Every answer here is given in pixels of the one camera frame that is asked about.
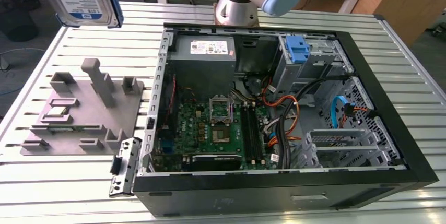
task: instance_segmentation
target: floor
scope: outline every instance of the floor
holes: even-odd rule
[[[156,2],[156,0],[120,0],[130,2]],[[212,5],[216,0],[194,0],[198,5]],[[10,42],[0,32],[0,53],[17,48],[46,49],[59,28],[53,16],[53,10],[46,0],[39,0],[41,7],[29,12],[30,17],[38,27],[38,36],[27,42]],[[169,0],[170,3],[188,4],[188,0]],[[424,32],[411,47],[419,62],[427,69],[440,88],[446,89],[446,40],[433,38],[429,32]],[[19,50],[2,55],[11,65],[10,71],[0,72],[0,121],[10,107],[17,92],[3,93],[17,90],[23,85],[37,63],[42,52],[35,50]]]

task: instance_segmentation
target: connector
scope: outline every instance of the connector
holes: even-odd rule
[[[371,110],[369,108],[367,108],[367,111],[364,113],[364,117],[372,119],[376,116],[379,116],[377,111]]]
[[[355,104],[353,103],[347,103],[343,105],[343,114],[347,117],[355,117]]]

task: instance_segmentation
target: aluminum table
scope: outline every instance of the aluminum table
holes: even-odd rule
[[[134,136],[144,136],[148,98],[164,22],[212,23],[212,6],[121,2],[124,25],[61,28],[0,124],[0,222],[92,223],[154,221],[136,197],[108,198],[110,156],[21,156],[27,135],[51,91],[50,76],[97,58],[114,80],[134,75],[145,89]],[[440,223],[446,219],[446,96],[384,21],[371,15],[292,11],[258,13],[261,27],[348,31],[439,182],[400,192],[360,209],[168,219],[172,223]]]

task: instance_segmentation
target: small component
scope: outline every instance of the small component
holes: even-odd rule
[[[212,126],[212,142],[228,143],[230,141],[230,127],[229,126]]]
[[[238,155],[194,155],[189,165],[190,171],[230,171],[241,165]]]
[[[343,105],[343,113],[347,117],[355,117],[355,105],[349,103]]]
[[[367,108],[367,111],[364,113],[364,117],[372,119],[376,116],[379,116],[377,112],[375,110],[371,110],[369,108]]]
[[[204,112],[204,105],[202,104],[198,104],[196,106],[196,110],[200,111],[201,113]]]
[[[51,107],[45,117],[62,117],[67,112],[67,107]]]

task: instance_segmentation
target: blue drive bay latch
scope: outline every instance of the blue drive bay latch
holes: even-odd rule
[[[304,63],[309,57],[309,45],[301,36],[285,36],[284,39],[292,63]]]

